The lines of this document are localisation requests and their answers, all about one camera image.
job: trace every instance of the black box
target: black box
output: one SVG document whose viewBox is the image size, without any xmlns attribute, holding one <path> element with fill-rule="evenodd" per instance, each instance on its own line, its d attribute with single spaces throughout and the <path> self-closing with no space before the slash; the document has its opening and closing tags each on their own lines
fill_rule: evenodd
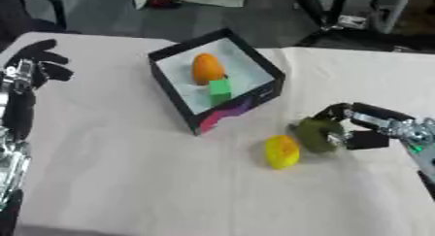
<svg viewBox="0 0 435 236">
<path fill-rule="evenodd" d="M 205 46 L 214 41 L 227 39 L 247 55 L 255 64 L 271 76 L 270 82 L 253 88 L 237 97 L 221 103 L 215 107 L 207 109 L 201 113 L 193 113 L 184 99 L 179 94 L 175 86 L 169 81 L 167 76 L 158 66 L 158 62 L 183 53 L 192 49 Z M 269 60 L 264 58 L 255 49 L 250 47 L 243 39 L 237 36 L 230 29 L 221 29 L 205 36 L 195 38 L 184 43 L 176 44 L 172 47 L 160 51 L 154 51 L 149 54 L 151 72 L 155 79 L 160 83 L 163 90 L 174 103 L 177 110 L 182 114 L 184 120 L 195 135 L 202 134 L 212 129 L 215 124 L 225 117 L 234 117 L 243 114 L 271 99 L 281 95 L 283 89 L 285 74 L 280 71 Z"/>
</svg>

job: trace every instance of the white tablecloth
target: white tablecloth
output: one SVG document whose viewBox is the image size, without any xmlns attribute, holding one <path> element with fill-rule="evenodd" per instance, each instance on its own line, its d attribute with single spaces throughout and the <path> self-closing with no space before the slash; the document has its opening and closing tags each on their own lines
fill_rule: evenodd
<svg viewBox="0 0 435 236">
<path fill-rule="evenodd" d="M 398 145 L 306 154 L 282 171 L 262 141 L 336 102 L 434 116 L 435 56 L 260 50 L 287 73 L 283 95 L 200 137 L 151 77 L 163 40 L 27 34 L 0 55 L 56 38 L 68 83 L 38 91 L 20 222 L 120 235 L 435 235 L 435 204 Z"/>
</svg>

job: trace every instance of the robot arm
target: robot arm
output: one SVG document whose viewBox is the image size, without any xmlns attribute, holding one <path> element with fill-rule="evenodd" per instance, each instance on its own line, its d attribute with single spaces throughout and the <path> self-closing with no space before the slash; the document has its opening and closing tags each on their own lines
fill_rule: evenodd
<svg viewBox="0 0 435 236">
<path fill-rule="evenodd" d="M 426 185 L 435 184 L 435 120 L 415 118 L 391 110 L 362 103 L 341 103 L 329 106 L 310 121 L 351 123 L 367 128 L 365 131 L 337 133 L 328 126 L 318 126 L 316 131 L 327 144 L 345 146 L 348 150 L 384 148 L 390 139 L 397 139 L 420 168 L 420 176 Z M 307 134 L 299 134 L 301 143 L 309 143 Z"/>
<path fill-rule="evenodd" d="M 30 163 L 29 144 L 35 105 L 34 90 L 48 80 L 68 81 L 68 59 L 48 52 L 46 40 L 27 46 L 0 68 L 0 235 L 13 235 L 21 206 L 21 185 Z"/>
</svg>

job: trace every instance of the red object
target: red object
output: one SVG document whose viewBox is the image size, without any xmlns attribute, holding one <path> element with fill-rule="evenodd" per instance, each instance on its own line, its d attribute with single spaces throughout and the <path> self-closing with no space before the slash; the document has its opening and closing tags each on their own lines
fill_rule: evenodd
<svg viewBox="0 0 435 236">
<path fill-rule="evenodd" d="M 179 8 L 181 3 L 178 0 L 147 0 L 146 7 L 155 9 L 175 9 Z"/>
</svg>

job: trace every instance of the yellow fruit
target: yellow fruit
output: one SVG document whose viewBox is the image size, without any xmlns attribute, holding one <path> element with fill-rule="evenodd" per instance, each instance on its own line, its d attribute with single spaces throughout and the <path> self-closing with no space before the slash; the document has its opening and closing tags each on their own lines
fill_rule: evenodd
<svg viewBox="0 0 435 236">
<path fill-rule="evenodd" d="M 274 169 L 283 169 L 299 161 L 297 143 L 286 135 L 279 135 L 266 140 L 266 161 Z"/>
<path fill-rule="evenodd" d="M 225 73 L 218 59 L 209 53 L 198 54 L 192 64 L 192 78 L 199 85 L 224 78 Z"/>
</svg>

